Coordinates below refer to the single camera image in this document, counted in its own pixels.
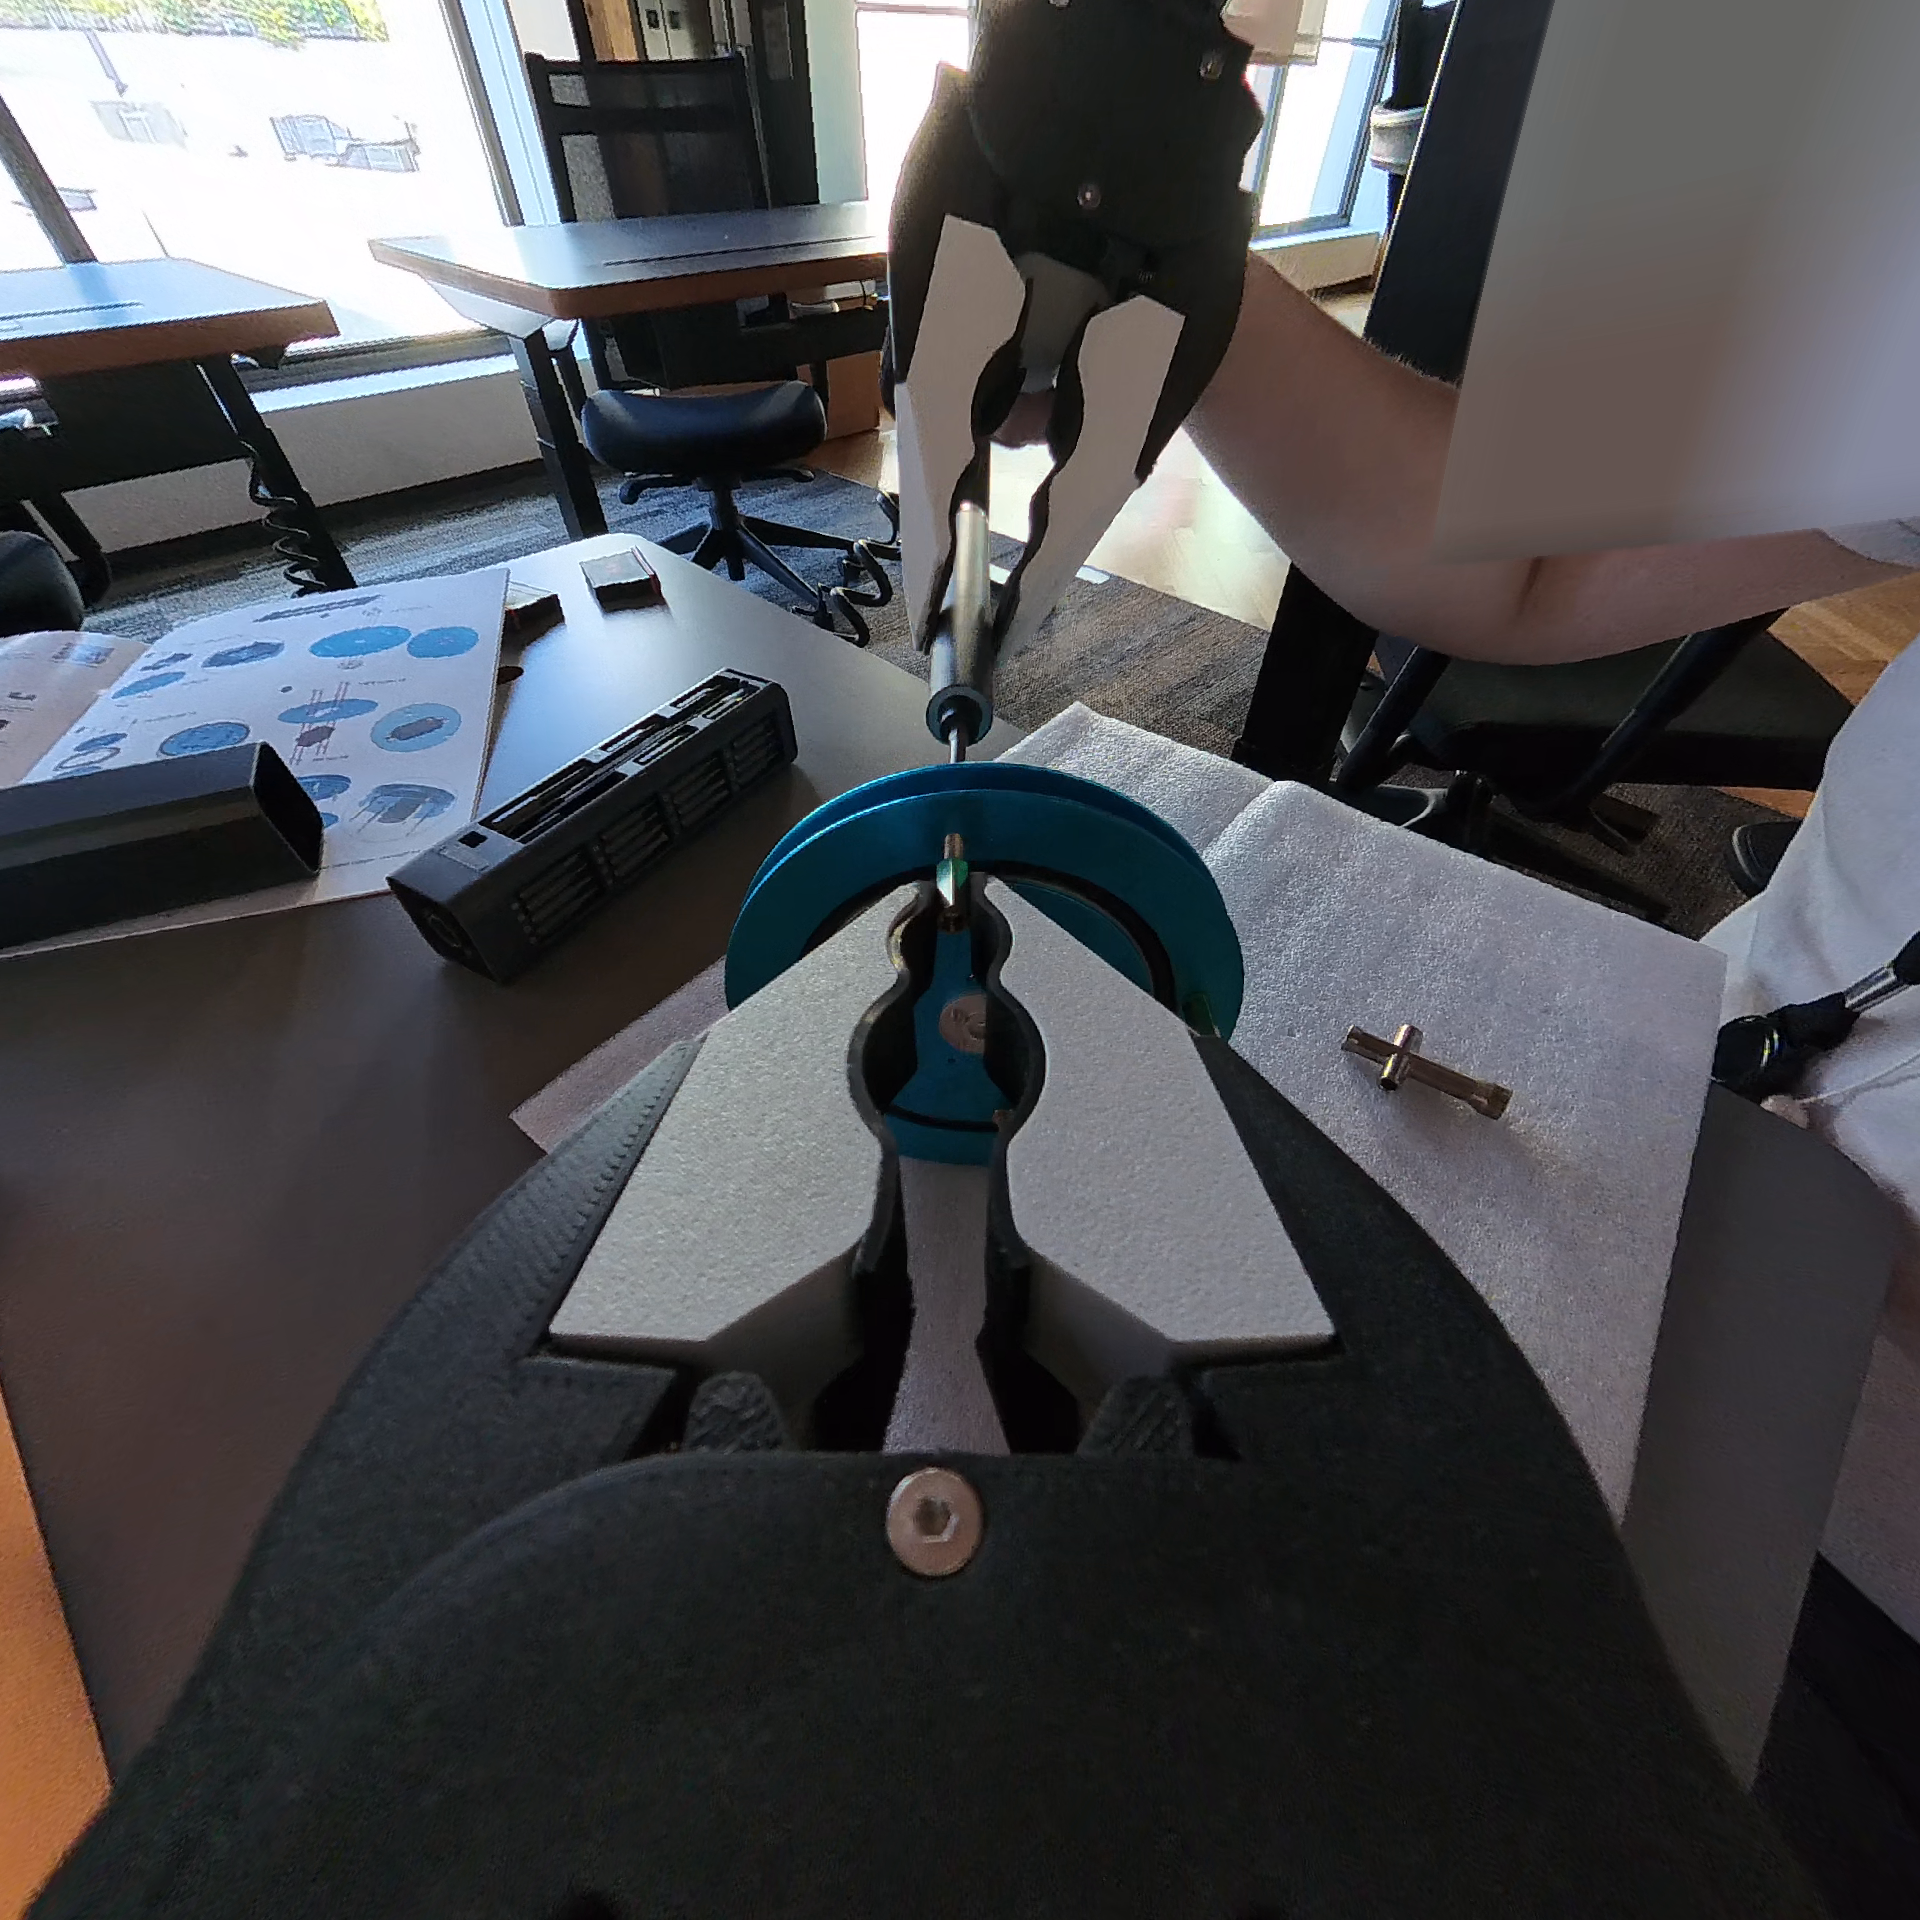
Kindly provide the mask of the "blue metal wheel assembly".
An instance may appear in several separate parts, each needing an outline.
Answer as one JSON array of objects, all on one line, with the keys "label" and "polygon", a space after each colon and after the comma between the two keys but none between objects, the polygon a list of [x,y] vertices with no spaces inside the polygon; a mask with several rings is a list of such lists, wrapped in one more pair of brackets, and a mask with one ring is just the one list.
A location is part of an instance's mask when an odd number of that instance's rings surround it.
[{"label": "blue metal wheel assembly", "polygon": [[760,861],[727,947],[727,1005],[753,996],[857,911],[929,880],[957,835],[1151,998],[1206,1032],[1240,1012],[1240,944],[1201,856],[1104,783],[1006,758],[920,766],[816,806]]}]

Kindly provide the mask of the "white foam sheet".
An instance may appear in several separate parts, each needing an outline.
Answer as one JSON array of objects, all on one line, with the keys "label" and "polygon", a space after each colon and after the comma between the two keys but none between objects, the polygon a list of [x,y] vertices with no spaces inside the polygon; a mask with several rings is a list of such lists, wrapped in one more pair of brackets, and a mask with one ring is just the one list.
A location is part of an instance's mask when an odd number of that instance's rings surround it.
[{"label": "white foam sheet", "polygon": [[[1201,856],[1240,948],[1225,1040],[1479,1289],[1620,1518],[1721,960],[1084,708],[1004,760],[1104,783]],[[975,880],[996,878],[973,873],[951,835],[932,878],[907,881],[916,899],[886,942],[899,980],[848,1059],[857,1105],[899,1157],[973,1165],[956,1176],[966,1200],[940,1223],[948,1262],[985,1253],[1001,1117],[973,969]],[[1439,1064],[1511,1088],[1504,1116],[1423,1085],[1382,1091],[1377,1068],[1342,1048],[1350,1027],[1392,1038],[1400,1024],[1423,1031]]]}]

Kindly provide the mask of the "black saddle stool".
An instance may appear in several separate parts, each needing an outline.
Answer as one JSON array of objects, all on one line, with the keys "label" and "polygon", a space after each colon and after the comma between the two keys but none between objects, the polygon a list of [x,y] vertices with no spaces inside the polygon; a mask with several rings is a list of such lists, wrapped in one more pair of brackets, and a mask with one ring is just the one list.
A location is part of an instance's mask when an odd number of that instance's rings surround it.
[{"label": "black saddle stool", "polygon": [[[663,545],[699,568],[724,565],[733,582],[742,582],[745,566],[753,565],[801,595],[816,627],[852,645],[870,643],[863,608],[893,599],[879,550],[861,539],[757,519],[735,505],[742,485],[777,475],[809,480],[799,459],[825,443],[828,415],[807,382],[712,395],[599,390],[583,403],[581,432],[589,455],[621,475],[619,497],[628,505],[645,488],[687,485],[704,492],[705,520],[665,536]],[[780,545],[837,553],[843,582],[823,588],[804,580],[777,555]]]}]

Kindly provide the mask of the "person's right forearm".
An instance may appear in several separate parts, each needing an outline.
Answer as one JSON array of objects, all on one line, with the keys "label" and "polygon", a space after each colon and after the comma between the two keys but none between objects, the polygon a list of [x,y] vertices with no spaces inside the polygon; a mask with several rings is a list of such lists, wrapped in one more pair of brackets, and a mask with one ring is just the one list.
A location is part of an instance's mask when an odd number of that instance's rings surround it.
[{"label": "person's right forearm", "polygon": [[1361,624],[1446,655],[1615,655],[1900,573],[1820,532],[1439,560],[1453,415],[1448,383],[1381,353],[1248,255],[1232,344],[1187,428],[1292,565]]}]

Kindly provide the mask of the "person's white shirt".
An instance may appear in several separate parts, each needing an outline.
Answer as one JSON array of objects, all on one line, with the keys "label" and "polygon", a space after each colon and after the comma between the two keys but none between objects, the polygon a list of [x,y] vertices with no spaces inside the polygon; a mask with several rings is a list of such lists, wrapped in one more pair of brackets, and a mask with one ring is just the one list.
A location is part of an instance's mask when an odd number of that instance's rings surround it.
[{"label": "person's white shirt", "polygon": [[[1767,888],[1705,942],[1728,956],[1721,1014],[1846,988],[1917,928],[1917,646],[1836,736],[1822,783]],[[1839,1464],[1823,1555],[1917,1633],[1917,992],[1862,1014],[1807,1071],[1795,1109],[1900,1206],[1903,1237]]]}]

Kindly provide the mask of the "grey electric screwdriver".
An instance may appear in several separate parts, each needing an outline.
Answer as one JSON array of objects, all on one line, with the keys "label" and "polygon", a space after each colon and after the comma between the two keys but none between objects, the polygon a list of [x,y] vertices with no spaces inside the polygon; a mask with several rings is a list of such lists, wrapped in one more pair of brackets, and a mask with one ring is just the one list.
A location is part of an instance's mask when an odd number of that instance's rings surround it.
[{"label": "grey electric screwdriver", "polygon": [[928,732],[952,764],[993,723],[998,643],[992,600],[992,531],[985,510],[961,501],[952,515],[948,595],[928,630]]}]

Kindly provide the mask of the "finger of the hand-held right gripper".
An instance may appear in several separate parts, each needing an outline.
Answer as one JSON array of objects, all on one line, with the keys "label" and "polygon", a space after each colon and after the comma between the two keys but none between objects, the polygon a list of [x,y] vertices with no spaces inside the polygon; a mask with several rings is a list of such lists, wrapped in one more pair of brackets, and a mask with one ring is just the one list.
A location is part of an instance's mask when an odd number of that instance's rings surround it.
[{"label": "finger of the hand-held right gripper", "polygon": [[985,432],[973,424],[990,360],[1016,344],[1023,280],[993,229],[893,220],[893,319],[904,319],[909,275],[923,275],[919,332],[895,348],[902,588],[915,643],[929,646],[952,572],[957,501],[985,505]]},{"label": "finger of the hand-held right gripper", "polygon": [[1025,645],[1139,487],[1139,462],[1184,318],[1135,295],[1094,313],[1073,373],[1081,428],[1029,502],[1029,539],[1009,576],[1008,643]]}]

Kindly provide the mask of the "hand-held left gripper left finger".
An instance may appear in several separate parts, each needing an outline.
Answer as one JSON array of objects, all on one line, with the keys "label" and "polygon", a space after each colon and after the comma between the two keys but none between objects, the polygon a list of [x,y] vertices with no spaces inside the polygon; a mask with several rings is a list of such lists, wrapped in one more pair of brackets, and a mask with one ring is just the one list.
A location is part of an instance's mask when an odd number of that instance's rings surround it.
[{"label": "hand-held left gripper left finger", "polygon": [[548,1323],[552,1348],[753,1374],[797,1437],[883,1441],[909,1287],[886,1246],[895,1171],[848,1059],[899,980],[888,932],[915,899],[895,887],[705,1032]]}]

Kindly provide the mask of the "person's dark pants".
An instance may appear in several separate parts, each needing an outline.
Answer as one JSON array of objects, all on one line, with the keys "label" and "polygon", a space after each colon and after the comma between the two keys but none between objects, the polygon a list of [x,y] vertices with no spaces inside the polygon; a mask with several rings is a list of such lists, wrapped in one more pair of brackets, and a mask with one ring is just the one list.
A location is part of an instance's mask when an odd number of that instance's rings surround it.
[{"label": "person's dark pants", "polygon": [[1823,1557],[1755,1797],[1836,1916],[1917,1916],[1917,1646]]}]

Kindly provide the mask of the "dark grey desk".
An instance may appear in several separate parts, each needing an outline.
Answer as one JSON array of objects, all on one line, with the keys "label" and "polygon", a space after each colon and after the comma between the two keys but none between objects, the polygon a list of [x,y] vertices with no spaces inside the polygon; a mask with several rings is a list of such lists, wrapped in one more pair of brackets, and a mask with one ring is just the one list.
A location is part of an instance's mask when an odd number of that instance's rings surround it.
[{"label": "dark grey desk", "polygon": [[[661,561],[665,608],[600,615],[575,549],[532,565],[567,622],[502,695],[486,805],[712,669],[777,681],[797,764],[511,988],[388,896],[4,960],[4,1387],[109,1774],[195,1670],[345,1381],[469,1225],[679,1014],[760,856],[811,805],[929,755],[904,671]],[[1452,1249],[1543,1372],[1673,1659],[1737,1765],[1760,1752],[1829,1523],[1888,1278],[1888,1209],[1833,1147],[1710,1095],[1668,1279],[1640,1188],[1526,1215],[1470,1185],[1496,1127],[1406,1095],[1382,1155],[1308,988],[1384,982],[1384,934],[1312,951],[1262,1063]]]}]

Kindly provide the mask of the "instruction sheet with blue circles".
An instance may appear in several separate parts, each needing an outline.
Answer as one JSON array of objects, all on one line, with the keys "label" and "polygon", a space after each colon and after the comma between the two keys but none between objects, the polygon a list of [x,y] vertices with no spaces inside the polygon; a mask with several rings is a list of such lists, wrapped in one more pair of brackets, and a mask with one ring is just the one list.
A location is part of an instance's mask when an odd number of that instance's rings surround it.
[{"label": "instruction sheet with blue circles", "polygon": [[380,892],[472,817],[507,568],[239,608],[157,639],[28,773],[77,776],[271,744],[319,806],[319,873],[271,904]]}]

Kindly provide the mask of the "black high-back chair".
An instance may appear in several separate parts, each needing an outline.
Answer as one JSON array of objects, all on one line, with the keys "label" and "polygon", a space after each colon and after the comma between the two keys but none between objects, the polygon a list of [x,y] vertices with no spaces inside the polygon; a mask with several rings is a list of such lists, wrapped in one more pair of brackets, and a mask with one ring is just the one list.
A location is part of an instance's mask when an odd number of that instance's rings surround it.
[{"label": "black high-back chair", "polygon": [[524,62],[564,222],[820,199],[804,85],[753,54]]}]

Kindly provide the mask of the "orange cardboard box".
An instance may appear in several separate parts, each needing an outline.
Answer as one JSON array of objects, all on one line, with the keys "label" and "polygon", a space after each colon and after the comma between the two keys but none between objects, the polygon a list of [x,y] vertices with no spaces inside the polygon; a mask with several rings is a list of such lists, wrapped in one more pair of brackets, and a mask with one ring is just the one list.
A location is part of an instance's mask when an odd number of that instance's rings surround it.
[{"label": "orange cardboard box", "polygon": [[107,1797],[31,1491],[3,1420],[3,1916],[22,1916]]}]

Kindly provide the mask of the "black screwdriver bit holder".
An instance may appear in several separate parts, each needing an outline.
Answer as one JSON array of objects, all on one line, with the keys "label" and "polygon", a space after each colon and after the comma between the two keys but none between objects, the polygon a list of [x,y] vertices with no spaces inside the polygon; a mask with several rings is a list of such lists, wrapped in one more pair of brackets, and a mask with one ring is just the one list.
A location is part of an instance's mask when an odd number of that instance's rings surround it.
[{"label": "black screwdriver bit holder", "polygon": [[716,671],[391,875],[427,944],[513,980],[792,760],[787,693]]}]

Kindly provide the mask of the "black desk leg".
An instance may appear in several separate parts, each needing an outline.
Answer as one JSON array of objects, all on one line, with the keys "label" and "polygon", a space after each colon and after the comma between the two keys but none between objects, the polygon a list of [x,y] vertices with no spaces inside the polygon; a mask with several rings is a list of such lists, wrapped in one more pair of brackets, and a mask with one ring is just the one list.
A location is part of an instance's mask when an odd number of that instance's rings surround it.
[{"label": "black desk leg", "polygon": [[[1364,340],[1459,383],[1549,3],[1460,3],[1375,280]],[[1235,758],[1323,783],[1375,629],[1292,565]]]}]

